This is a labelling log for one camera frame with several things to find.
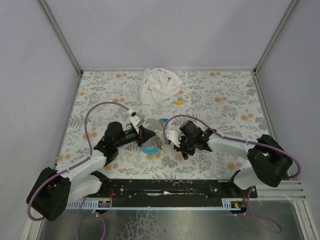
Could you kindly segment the blue keyring holder with rings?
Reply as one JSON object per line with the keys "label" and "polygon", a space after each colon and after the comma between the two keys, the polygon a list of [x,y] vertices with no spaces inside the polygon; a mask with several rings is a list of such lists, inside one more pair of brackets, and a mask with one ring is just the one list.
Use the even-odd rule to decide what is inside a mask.
{"label": "blue keyring holder with rings", "polygon": [[163,142],[159,136],[155,135],[143,143],[140,149],[145,154],[156,155],[163,149]]}

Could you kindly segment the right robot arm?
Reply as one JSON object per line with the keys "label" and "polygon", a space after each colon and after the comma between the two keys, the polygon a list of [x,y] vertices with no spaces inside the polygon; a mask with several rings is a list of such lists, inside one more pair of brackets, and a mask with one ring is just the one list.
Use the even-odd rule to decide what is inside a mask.
{"label": "right robot arm", "polygon": [[293,163],[279,144],[266,134],[257,140],[245,140],[218,134],[210,128],[203,131],[191,120],[183,123],[179,130],[182,135],[170,130],[165,136],[185,158],[200,150],[227,153],[249,161],[250,167],[232,177],[233,184],[241,190],[262,184],[278,187]]}

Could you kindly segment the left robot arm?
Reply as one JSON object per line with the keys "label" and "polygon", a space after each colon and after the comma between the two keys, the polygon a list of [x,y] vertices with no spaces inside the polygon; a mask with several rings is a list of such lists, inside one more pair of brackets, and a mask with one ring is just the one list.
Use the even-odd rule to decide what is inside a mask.
{"label": "left robot arm", "polygon": [[86,159],[65,169],[47,167],[41,171],[26,199],[27,209],[54,221],[68,204],[88,195],[106,194],[110,180],[101,170],[118,156],[118,148],[132,142],[140,147],[154,136],[154,131],[142,125],[130,123],[124,130],[120,122],[109,123]]}

